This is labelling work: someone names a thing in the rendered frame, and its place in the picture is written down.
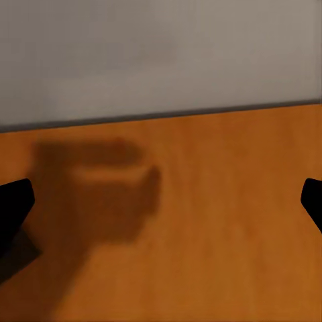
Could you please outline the mousetrap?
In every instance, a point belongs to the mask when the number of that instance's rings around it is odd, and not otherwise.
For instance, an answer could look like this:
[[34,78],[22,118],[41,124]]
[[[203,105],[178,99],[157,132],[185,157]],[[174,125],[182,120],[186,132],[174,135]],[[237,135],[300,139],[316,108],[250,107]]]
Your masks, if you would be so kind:
[[37,245],[21,226],[0,258],[0,285],[41,255]]

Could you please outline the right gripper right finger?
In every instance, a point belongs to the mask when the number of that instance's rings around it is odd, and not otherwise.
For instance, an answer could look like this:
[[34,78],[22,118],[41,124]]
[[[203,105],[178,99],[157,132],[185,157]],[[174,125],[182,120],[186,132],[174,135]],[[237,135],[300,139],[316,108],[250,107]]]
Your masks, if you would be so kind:
[[307,178],[303,185],[301,202],[322,233],[322,181]]

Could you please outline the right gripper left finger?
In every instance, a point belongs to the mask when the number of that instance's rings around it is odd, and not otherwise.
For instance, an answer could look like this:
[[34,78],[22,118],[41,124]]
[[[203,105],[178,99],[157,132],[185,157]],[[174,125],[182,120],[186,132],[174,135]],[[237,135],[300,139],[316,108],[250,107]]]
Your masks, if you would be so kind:
[[28,178],[0,186],[0,258],[35,204]]

